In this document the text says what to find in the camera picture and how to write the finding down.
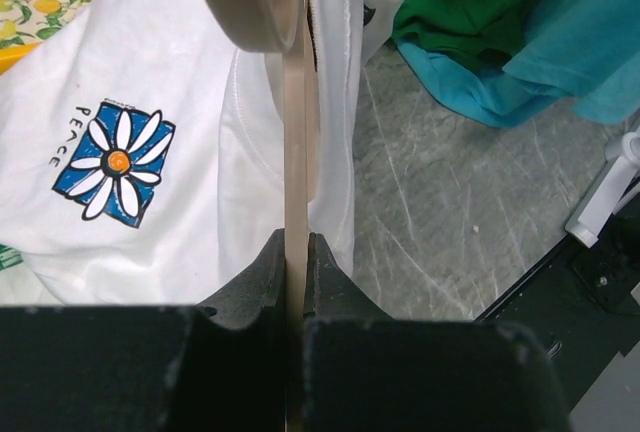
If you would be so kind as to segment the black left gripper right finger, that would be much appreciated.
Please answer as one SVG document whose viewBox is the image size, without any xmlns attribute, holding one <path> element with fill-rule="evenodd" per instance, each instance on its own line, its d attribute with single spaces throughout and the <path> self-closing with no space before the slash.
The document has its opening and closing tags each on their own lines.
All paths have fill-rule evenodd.
<svg viewBox="0 0 640 432">
<path fill-rule="evenodd" d="M 309 431 L 566 431 L 546 350 L 513 322 L 400 320 L 309 238 L 302 373 Z"/>
</svg>

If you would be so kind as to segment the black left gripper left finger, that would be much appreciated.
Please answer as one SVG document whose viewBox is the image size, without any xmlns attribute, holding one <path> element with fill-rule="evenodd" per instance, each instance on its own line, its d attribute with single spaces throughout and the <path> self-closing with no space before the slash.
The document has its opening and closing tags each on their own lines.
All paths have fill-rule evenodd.
<svg viewBox="0 0 640 432">
<path fill-rule="evenodd" d="M 1 311 L 5 431 L 281 431 L 284 234 L 197 305 Z"/>
</svg>

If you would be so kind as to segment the white daisy print t-shirt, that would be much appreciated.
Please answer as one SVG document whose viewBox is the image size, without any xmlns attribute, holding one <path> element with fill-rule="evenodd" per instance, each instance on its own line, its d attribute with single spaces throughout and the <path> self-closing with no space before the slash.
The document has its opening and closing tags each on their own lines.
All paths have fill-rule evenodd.
<svg viewBox="0 0 640 432">
<path fill-rule="evenodd" d="M 1 301 L 194 304 L 284 224 L 280 64 L 204 0 L 93 0 L 1 78 Z"/>
</svg>

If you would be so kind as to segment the beige hanger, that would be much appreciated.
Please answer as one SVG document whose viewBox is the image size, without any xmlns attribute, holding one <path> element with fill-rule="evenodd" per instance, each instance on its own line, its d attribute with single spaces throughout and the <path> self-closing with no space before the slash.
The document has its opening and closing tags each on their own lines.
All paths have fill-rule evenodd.
<svg viewBox="0 0 640 432">
<path fill-rule="evenodd" d="M 308 203 L 315 193 L 319 105 L 309 0 L 206 0 L 239 48 L 282 56 L 284 256 L 289 339 L 285 428 L 304 428 L 301 349 L 308 264 Z"/>
</svg>

